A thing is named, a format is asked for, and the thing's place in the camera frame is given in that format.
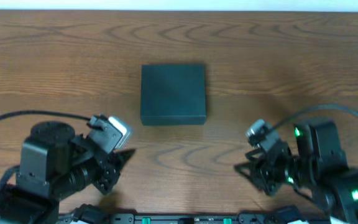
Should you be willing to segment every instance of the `white wall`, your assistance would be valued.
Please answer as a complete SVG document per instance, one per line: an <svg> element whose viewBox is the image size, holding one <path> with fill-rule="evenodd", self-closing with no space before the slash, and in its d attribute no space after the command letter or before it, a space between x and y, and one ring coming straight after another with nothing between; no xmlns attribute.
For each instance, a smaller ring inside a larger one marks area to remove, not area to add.
<svg viewBox="0 0 358 224"><path fill-rule="evenodd" d="M358 12L358 0L0 0L0 9Z"/></svg>

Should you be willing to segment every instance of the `wooden table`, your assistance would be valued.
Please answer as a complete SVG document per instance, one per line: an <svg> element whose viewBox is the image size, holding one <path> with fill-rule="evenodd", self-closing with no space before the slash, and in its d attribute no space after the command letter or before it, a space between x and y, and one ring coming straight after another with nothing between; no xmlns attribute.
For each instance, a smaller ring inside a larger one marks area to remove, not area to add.
<svg viewBox="0 0 358 224"><path fill-rule="evenodd" d="M140 68L205 63L204 126L144 127ZM358 14L305 12L0 11L0 114L55 110L113 114L129 123L137 152L114 193L93 186L60 204L138 212L270 210L314 206L289 187L269 198L233 171L251 150L245 130L315 103L358 108ZM349 163L358 166L358 120L337 121ZM0 176L20 161L21 144L46 116L0 122ZM77 133L82 121L64 120ZM279 131L296 151L292 127Z"/></svg>

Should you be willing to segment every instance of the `wood grain surface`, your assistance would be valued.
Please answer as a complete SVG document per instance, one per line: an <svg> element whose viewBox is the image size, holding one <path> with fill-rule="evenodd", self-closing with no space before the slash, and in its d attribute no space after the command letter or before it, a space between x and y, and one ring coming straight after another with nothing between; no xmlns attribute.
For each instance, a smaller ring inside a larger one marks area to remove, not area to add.
<svg viewBox="0 0 358 224"><path fill-rule="evenodd" d="M140 68L205 63L204 126L141 125ZM358 108L358 14L305 12L0 11L0 114L26 109L113 114L134 129L136 148L114 192L93 186L60 204L138 212L317 210L289 187L269 198L233 171L251 150L245 130L315 103ZM358 120L330 112L352 166ZM20 162L21 144L47 116L0 122L0 176ZM81 121L64 120L77 133ZM296 152L291 126L282 139Z"/></svg>

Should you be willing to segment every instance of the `green strip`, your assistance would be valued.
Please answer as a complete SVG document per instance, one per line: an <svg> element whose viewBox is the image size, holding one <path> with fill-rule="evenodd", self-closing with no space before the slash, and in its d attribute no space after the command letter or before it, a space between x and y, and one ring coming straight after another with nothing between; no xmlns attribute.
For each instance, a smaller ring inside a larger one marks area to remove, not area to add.
<svg viewBox="0 0 358 224"><path fill-rule="evenodd" d="M231 218L224 218L223 224L231 224Z"/></svg>
<svg viewBox="0 0 358 224"><path fill-rule="evenodd" d="M152 222L151 218L142 218L142 224L150 224L151 222Z"/></svg>

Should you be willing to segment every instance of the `dark green box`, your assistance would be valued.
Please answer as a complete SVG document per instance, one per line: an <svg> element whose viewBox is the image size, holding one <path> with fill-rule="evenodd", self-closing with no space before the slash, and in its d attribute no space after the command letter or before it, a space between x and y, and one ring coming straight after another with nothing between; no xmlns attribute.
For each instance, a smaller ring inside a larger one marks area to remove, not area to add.
<svg viewBox="0 0 358 224"><path fill-rule="evenodd" d="M143 65L143 125L189 125L206 121L204 65Z"/></svg>

